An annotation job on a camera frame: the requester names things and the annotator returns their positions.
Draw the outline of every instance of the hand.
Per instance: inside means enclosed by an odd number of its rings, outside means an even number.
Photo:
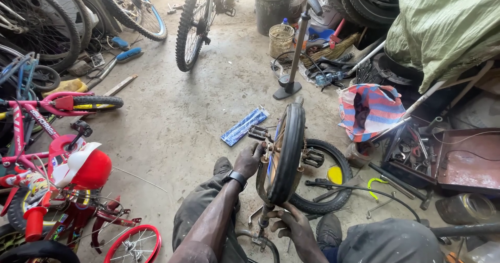
[[[252,177],[259,168],[260,157],[264,154],[266,142],[253,142],[246,146],[234,162],[234,171],[243,175],[247,180]]]
[[[316,239],[307,217],[288,202],[283,203],[281,207],[290,212],[275,210],[267,214],[269,218],[281,219],[281,221],[272,225],[271,232],[281,229],[278,233],[279,238],[283,236],[291,238],[298,257],[302,262],[328,262],[327,258],[316,244]]]

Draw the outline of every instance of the handlebar grip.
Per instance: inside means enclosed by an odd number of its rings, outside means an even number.
[[[37,206],[29,209],[22,216],[26,219],[26,242],[38,241],[43,233],[43,216],[47,214],[45,207]]]
[[[321,15],[323,15],[323,8],[321,8],[321,4],[318,0],[308,0],[308,4],[311,6],[316,16],[321,17]]]

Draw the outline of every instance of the rusty metal tray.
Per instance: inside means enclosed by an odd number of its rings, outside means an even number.
[[[444,131],[437,159],[437,182],[444,189],[500,195],[500,128]]]

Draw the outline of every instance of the wristwatch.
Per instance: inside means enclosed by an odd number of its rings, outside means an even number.
[[[226,183],[226,182],[229,182],[229,180],[231,179],[234,179],[236,181],[238,181],[240,184],[241,184],[241,191],[243,192],[243,190],[247,187],[247,180],[246,178],[241,175],[240,173],[234,171],[234,170],[229,170],[228,174],[226,174],[224,176],[224,178],[222,178],[222,182],[223,183]]]

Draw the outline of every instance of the training wheel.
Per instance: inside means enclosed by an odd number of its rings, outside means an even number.
[[[104,263],[152,263],[159,253],[161,236],[156,227],[140,225],[131,228],[116,240],[109,249]]]

